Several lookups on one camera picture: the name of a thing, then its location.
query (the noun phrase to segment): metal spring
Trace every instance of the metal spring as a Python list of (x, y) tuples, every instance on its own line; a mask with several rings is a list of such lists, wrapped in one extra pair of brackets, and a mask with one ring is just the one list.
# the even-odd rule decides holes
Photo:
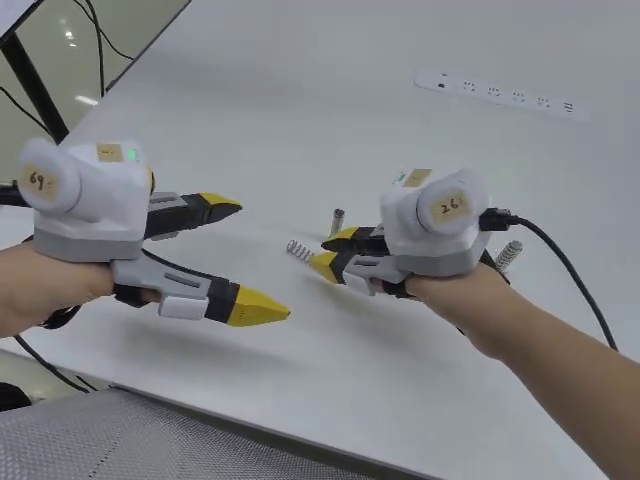
[(505, 273), (509, 265), (522, 253), (523, 248), (522, 242), (518, 240), (509, 242), (496, 257), (496, 267), (498, 270)]
[(287, 253), (302, 260), (304, 263), (309, 263), (315, 255), (315, 253), (313, 253), (311, 249), (305, 247), (296, 240), (291, 240), (289, 243), (287, 243)]

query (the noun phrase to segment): power strip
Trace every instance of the power strip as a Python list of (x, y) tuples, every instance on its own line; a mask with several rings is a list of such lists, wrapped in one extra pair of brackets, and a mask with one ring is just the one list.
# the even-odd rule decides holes
[(507, 107), (545, 113), (554, 117), (571, 118), (586, 122), (587, 109), (573, 101), (548, 95), (533, 95), (524, 90), (505, 88), (502, 85), (456, 77), (448, 73), (423, 68), (414, 78), (416, 87), (436, 92), (452, 93)]

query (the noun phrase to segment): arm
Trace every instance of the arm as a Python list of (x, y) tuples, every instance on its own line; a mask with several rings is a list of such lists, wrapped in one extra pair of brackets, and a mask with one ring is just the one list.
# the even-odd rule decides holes
[(614, 479), (640, 478), (640, 364), (535, 307), (494, 271), (407, 290), (502, 361)]

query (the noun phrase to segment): number label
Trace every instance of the number label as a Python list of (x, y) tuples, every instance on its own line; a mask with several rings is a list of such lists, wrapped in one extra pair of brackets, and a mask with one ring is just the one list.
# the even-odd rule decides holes
[(402, 186), (410, 188), (419, 187), (429, 175), (431, 175), (430, 168), (416, 168), (409, 174)]
[(124, 162), (122, 147), (117, 143), (98, 143), (96, 153), (100, 162)]
[(18, 180), (20, 187), (48, 202), (58, 196), (58, 177), (32, 163), (26, 163)]
[(469, 200), (464, 192), (452, 192), (431, 204), (433, 223), (444, 223), (471, 214)]

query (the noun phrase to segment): hand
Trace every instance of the hand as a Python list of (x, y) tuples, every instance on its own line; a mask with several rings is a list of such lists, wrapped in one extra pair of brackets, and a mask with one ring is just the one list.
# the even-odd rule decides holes
[(501, 356), (518, 319), (535, 308), (484, 264), (465, 276), (413, 277), (406, 288), (492, 358)]
[(66, 263), (31, 243), (0, 251), (0, 337), (40, 325), (56, 310), (113, 293), (107, 264)]

